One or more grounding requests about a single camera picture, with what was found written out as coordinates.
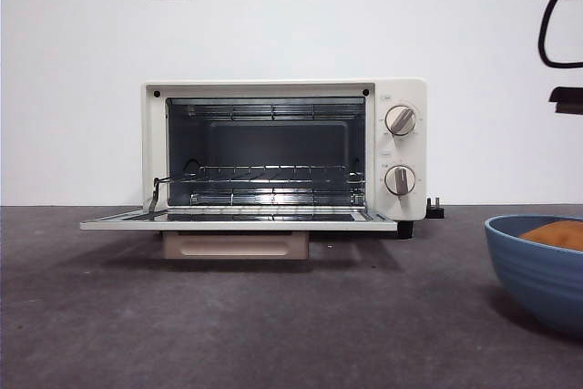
wire rack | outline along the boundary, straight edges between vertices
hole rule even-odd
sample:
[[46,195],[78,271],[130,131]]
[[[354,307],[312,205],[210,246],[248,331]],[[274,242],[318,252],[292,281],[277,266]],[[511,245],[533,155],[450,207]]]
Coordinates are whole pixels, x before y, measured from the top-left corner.
[[346,166],[200,166],[179,178],[155,179],[150,211],[160,184],[188,184],[189,205],[363,205],[362,172]]

oven knob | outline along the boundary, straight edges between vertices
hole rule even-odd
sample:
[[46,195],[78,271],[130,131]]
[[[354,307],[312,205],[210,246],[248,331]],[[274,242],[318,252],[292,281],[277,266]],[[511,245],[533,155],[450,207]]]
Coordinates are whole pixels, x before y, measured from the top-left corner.
[[404,196],[415,187],[415,174],[406,166],[395,166],[384,175],[384,184],[394,195]]
[[394,136],[405,136],[415,128],[415,113],[405,105],[392,107],[384,117],[384,124]]

open oven door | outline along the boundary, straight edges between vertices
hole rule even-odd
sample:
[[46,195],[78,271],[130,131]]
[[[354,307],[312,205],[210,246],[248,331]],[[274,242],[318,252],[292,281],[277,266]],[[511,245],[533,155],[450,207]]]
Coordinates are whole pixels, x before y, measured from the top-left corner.
[[81,222],[81,230],[397,231],[397,222],[364,209],[227,207],[136,210]]

power plug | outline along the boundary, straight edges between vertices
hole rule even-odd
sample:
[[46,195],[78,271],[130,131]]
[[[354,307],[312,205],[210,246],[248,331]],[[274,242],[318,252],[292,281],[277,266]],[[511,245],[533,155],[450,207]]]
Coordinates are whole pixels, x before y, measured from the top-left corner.
[[431,198],[427,198],[427,210],[425,212],[426,219],[444,219],[445,211],[439,202],[439,198],[435,198],[435,205]]

timer dial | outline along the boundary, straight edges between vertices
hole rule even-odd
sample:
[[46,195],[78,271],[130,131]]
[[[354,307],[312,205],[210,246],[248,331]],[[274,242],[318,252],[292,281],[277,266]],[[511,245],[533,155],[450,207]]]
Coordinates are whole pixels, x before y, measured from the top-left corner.
[[392,107],[384,117],[384,124],[394,136],[406,136],[415,128],[415,113],[405,105]]
[[415,174],[406,166],[394,166],[384,175],[384,185],[395,196],[404,196],[415,187]]

